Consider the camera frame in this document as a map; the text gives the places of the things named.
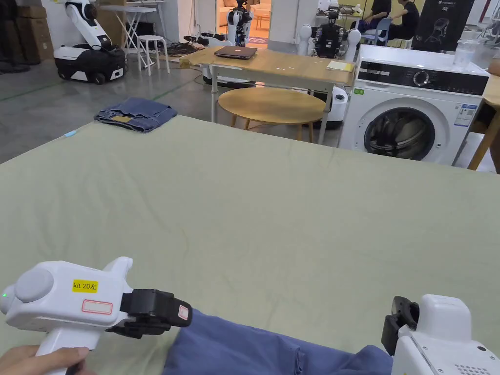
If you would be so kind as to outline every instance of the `plastic cup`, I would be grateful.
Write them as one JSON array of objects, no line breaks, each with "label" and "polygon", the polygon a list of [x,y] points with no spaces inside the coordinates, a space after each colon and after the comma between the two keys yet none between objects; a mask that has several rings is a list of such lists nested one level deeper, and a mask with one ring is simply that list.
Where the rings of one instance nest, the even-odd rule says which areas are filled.
[{"label": "plastic cup", "polygon": [[474,39],[459,40],[455,51],[453,66],[459,69],[467,68],[479,44],[480,43]]}]

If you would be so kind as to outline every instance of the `washing machine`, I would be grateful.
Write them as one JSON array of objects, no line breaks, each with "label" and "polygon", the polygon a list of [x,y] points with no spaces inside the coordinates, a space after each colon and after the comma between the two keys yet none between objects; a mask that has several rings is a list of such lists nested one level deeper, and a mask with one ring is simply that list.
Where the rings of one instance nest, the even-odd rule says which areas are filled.
[{"label": "washing machine", "polygon": [[338,146],[451,166],[489,74],[454,56],[362,45]]}]

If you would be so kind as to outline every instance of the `yellow paper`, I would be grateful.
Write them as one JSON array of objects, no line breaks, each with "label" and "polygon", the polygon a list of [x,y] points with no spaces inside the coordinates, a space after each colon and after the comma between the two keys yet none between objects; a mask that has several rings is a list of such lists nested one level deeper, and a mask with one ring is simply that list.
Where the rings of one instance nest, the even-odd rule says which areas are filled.
[{"label": "yellow paper", "polygon": [[326,67],[327,69],[331,69],[333,71],[344,71],[344,72],[352,72],[353,71],[353,65],[347,62],[340,62],[340,61],[330,61],[328,66]]}]

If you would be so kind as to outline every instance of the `human hand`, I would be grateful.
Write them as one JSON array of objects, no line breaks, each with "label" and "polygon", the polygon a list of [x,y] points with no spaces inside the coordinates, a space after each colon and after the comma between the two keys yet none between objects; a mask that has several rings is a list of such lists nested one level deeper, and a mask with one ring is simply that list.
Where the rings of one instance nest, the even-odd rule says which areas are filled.
[{"label": "human hand", "polygon": [[36,357],[37,351],[38,345],[13,347],[0,358],[0,375],[45,375],[74,365],[78,366],[76,375],[95,375],[85,369],[86,347],[63,347]]}]

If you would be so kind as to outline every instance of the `red rectangle sticker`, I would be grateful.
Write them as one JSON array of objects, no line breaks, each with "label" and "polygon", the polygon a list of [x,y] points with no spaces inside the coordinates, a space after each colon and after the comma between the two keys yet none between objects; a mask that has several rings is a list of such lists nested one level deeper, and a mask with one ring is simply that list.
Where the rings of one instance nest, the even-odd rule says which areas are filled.
[{"label": "red rectangle sticker", "polygon": [[85,299],[81,305],[81,310],[84,313],[111,315],[113,312],[113,304],[111,302]]}]

